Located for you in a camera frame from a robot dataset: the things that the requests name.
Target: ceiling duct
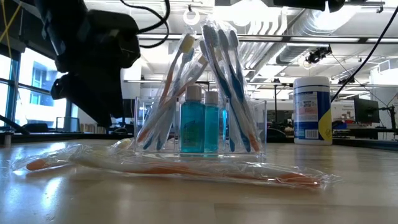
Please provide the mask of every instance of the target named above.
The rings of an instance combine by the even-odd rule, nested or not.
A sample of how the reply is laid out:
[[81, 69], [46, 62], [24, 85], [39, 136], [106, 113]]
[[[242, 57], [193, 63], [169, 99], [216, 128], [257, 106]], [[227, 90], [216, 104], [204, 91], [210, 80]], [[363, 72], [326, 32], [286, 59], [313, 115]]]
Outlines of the ceiling duct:
[[[347, 23], [359, 9], [359, 6], [345, 6], [338, 12], [333, 13], [306, 9], [297, 21], [287, 29], [285, 35], [331, 35]], [[254, 69], [257, 71], [256, 73], [259, 73], [268, 63], [288, 65], [297, 60], [309, 48], [309, 46], [303, 44], [274, 44]], [[264, 75], [273, 77], [276, 74]]]
[[[348, 22], [356, 13], [356, 6], [329, 13], [307, 9], [303, 15], [287, 30], [287, 35], [331, 35], [335, 30]], [[284, 44], [285, 49], [277, 56], [276, 62], [281, 65], [292, 63], [298, 56], [306, 52], [308, 46]]]

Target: disinfecting wipes canister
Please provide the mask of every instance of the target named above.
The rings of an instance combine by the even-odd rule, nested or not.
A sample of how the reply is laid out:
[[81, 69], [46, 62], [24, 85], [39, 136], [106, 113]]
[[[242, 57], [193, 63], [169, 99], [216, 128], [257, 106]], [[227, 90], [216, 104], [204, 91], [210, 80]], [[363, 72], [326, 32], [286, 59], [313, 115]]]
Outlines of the disinfecting wipes canister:
[[294, 143], [330, 145], [330, 86], [327, 77], [294, 81]]

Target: window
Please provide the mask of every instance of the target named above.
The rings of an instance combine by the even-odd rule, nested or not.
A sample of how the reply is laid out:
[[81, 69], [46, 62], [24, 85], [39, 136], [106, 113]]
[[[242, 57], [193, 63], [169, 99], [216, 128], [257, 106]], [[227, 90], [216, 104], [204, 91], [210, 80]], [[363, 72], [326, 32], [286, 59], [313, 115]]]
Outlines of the window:
[[54, 81], [62, 75], [57, 72], [54, 60], [31, 49], [26, 49], [25, 53], [21, 54], [19, 83], [51, 90]]
[[0, 55], [0, 78], [9, 79], [10, 66], [11, 66], [11, 59], [4, 55]]
[[49, 128], [56, 127], [57, 117], [64, 117], [67, 107], [66, 99], [53, 100], [49, 90], [54, 81], [63, 74], [57, 72], [54, 60], [31, 49], [21, 54], [19, 83], [40, 88], [35, 91], [29, 87], [19, 88], [15, 122], [19, 125], [45, 123]]
[[[0, 83], [0, 114], [3, 116], [6, 116], [7, 93], [8, 86], [6, 84]], [[3, 121], [0, 121], [0, 126], [4, 126]]]
[[15, 122], [19, 125], [46, 123], [55, 128], [57, 117], [64, 117], [67, 107], [66, 99], [53, 100], [48, 94], [19, 88]]

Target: bottle label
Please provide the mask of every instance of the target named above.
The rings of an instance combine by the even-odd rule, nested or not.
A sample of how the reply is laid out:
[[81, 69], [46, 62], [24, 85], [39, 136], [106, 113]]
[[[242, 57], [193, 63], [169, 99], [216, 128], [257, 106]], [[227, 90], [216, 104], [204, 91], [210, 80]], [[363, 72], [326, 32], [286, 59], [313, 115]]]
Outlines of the bottle label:
[[294, 138], [331, 141], [328, 92], [303, 91], [294, 95]]
[[197, 146], [198, 139], [200, 138], [200, 126], [196, 121], [190, 121], [184, 124], [182, 128], [184, 139], [182, 139], [182, 143], [184, 146]]

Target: table surface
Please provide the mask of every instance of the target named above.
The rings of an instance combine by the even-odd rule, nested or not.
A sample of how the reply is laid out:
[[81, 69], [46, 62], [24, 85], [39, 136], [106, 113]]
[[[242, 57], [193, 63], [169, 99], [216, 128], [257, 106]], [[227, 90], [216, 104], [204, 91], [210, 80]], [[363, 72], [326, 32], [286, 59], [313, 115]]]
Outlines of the table surface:
[[82, 166], [11, 172], [79, 140], [0, 147], [0, 223], [397, 223], [398, 153], [268, 144], [267, 161], [339, 175], [326, 190], [131, 177]]

